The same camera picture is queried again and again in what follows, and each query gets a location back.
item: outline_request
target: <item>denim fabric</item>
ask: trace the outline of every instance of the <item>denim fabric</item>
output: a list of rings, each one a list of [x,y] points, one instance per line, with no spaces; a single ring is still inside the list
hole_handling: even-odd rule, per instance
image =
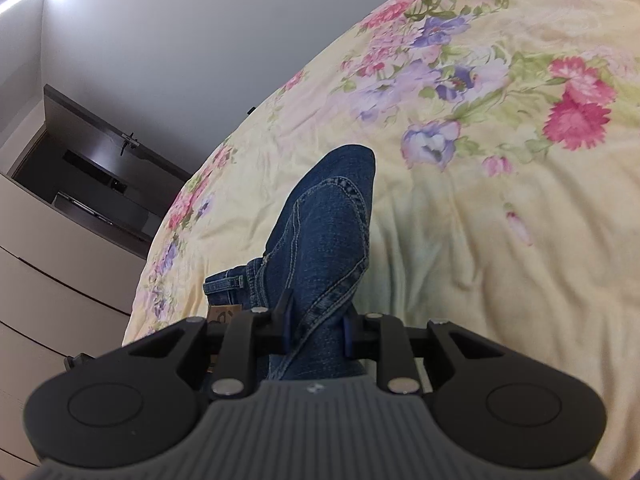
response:
[[[258,378],[317,379],[360,375],[344,357],[342,317],[369,265],[373,152],[337,148],[296,185],[267,241],[264,255],[209,276],[209,304],[274,308],[292,288],[291,351],[272,355]]]

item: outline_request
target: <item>blue denim jeans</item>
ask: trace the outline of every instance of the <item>blue denim jeans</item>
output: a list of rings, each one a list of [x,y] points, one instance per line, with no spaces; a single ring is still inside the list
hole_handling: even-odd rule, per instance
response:
[[[369,219],[376,163],[364,146],[329,152],[293,189],[264,254],[245,266],[209,276],[210,305],[242,309],[276,303],[291,288],[291,350],[258,362],[258,379],[361,375],[344,357],[342,318],[369,265]]]

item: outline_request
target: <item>yellow floral fabric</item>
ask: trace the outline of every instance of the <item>yellow floral fabric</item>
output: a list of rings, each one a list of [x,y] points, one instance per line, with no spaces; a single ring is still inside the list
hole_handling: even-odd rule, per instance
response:
[[[640,468],[640,0],[389,0],[209,157],[164,219],[124,343],[206,316],[337,146],[376,155],[354,302],[430,317],[603,398],[594,464]]]

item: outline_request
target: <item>gray wall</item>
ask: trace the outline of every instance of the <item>gray wall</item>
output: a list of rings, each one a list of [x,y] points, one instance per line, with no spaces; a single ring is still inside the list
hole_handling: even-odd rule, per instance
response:
[[[42,96],[42,4],[23,0],[0,14],[0,145]]]
[[[195,170],[385,0],[46,0],[43,82]]]

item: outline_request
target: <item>black object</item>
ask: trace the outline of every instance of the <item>black object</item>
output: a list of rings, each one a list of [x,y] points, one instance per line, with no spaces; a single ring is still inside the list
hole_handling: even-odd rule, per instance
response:
[[[450,322],[405,328],[351,309],[346,355],[376,360],[378,387],[361,377],[264,381],[256,392],[255,360],[289,349],[291,302],[286,290],[273,311],[243,311],[228,325],[189,318],[72,360],[24,409],[43,469],[69,479],[253,478],[241,474],[254,470],[240,458],[248,453],[264,461],[255,473],[274,479],[412,478],[419,467],[442,479],[523,469],[600,478],[588,466],[606,423],[597,394]],[[210,354],[218,361],[203,387]],[[431,394],[412,387],[414,357],[424,358]]]

